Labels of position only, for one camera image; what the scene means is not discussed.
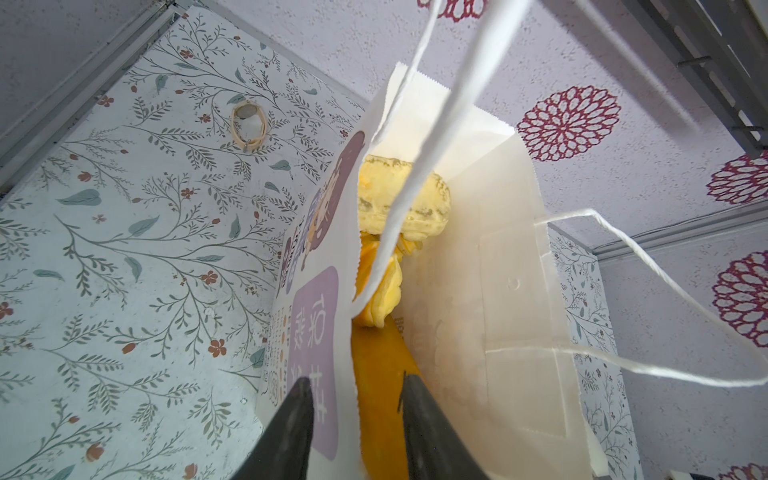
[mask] red flower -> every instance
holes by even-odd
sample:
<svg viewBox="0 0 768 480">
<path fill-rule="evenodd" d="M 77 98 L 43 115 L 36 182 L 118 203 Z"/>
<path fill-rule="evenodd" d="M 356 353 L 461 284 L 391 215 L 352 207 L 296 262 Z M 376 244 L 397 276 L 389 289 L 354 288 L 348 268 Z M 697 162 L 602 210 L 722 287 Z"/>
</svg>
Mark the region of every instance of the red flower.
<svg viewBox="0 0 768 480">
<path fill-rule="evenodd" d="M 104 105 L 105 107 L 109 107 L 112 103 L 114 103 L 114 98 L 108 97 L 107 95 L 102 96 L 98 101 L 99 105 Z"/>
<path fill-rule="evenodd" d="M 216 283 L 217 278 L 219 278 L 219 276 L 216 275 L 213 270 L 208 270 L 208 273 L 200 275 L 200 279 L 203 280 L 206 285 Z"/>
<path fill-rule="evenodd" d="M 197 475 L 197 465 L 190 463 L 184 467 L 184 477 L 182 477 L 184 480 L 190 480 L 190 478 L 194 478 L 195 475 Z"/>
<path fill-rule="evenodd" d="M 96 462 L 104 454 L 104 449 L 101 447 L 101 443 L 94 443 L 88 450 L 85 451 L 85 459 L 89 462 Z"/>
<path fill-rule="evenodd" d="M 768 347 L 768 250 L 731 262 L 712 287 L 720 318 L 755 345 Z"/>
<path fill-rule="evenodd" d="M 219 355 L 226 355 L 227 348 L 224 346 L 224 339 L 211 340 L 208 351 L 213 353 L 214 358 L 218 357 Z"/>
<path fill-rule="evenodd" d="M 6 315 L 8 316 L 13 315 L 13 309 L 8 308 L 8 302 L 0 303 L 0 319 L 2 319 Z"/>
<path fill-rule="evenodd" d="M 768 150 L 754 160 L 742 155 L 712 175 L 707 195 L 732 205 L 768 197 Z"/>
<path fill-rule="evenodd" d="M 485 11 L 485 4 L 488 0 L 448 0 L 445 3 L 445 10 L 438 17 L 446 17 L 458 22 L 463 18 L 480 18 Z M 461 11 L 456 11 L 458 3 L 462 3 Z M 429 7 L 429 0 L 416 0 L 419 7 Z"/>
<path fill-rule="evenodd" d="M 731 467 L 730 472 L 721 473 L 717 480 L 767 480 L 768 466 L 750 463 L 746 467 Z"/>
<path fill-rule="evenodd" d="M 538 102 L 518 131 L 533 158 L 558 161 L 599 144 L 619 121 L 619 110 L 608 90 L 571 87 Z"/>
</svg>

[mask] yellow object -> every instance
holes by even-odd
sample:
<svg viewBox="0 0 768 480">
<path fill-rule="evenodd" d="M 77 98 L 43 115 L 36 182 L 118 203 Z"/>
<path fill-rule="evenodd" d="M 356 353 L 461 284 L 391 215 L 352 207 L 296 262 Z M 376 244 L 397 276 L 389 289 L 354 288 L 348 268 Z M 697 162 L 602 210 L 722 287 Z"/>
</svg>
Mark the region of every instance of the yellow object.
<svg viewBox="0 0 768 480">
<path fill-rule="evenodd" d="M 380 235 L 389 208 L 402 190 L 412 164 L 395 158 L 368 155 L 360 167 L 357 214 L 360 230 Z M 439 235 L 451 212 L 451 193 L 445 181 L 432 172 L 402 225 L 405 240 L 421 241 Z"/>
<path fill-rule="evenodd" d="M 357 295 L 365 288 L 368 279 L 371 276 L 371 267 L 376 258 L 376 251 L 379 249 L 379 241 L 373 235 L 361 233 L 362 249 L 360 250 L 360 266 L 357 269 L 357 279 L 355 287 Z M 384 278 L 379 284 L 379 288 L 373 294 L 373 298 L 366 308 L 358 316 L 355 322 L 360 326 L 384 326 L 384 317 L 389 315 L 400 303 L 400 284 L 402 283 L 402 270 L 398 255 L 393 253 L 389 258 L 389 265 L 384 273 Z"/>
<path fill-rule="evenodd" d="M 421 373 L 391 315 L 380 329 L 352 325 L 352 361 L 366 470 L 371 480 L 405 480 L 408 461 L 398 403 L 403 374 Z"/>
</svg>

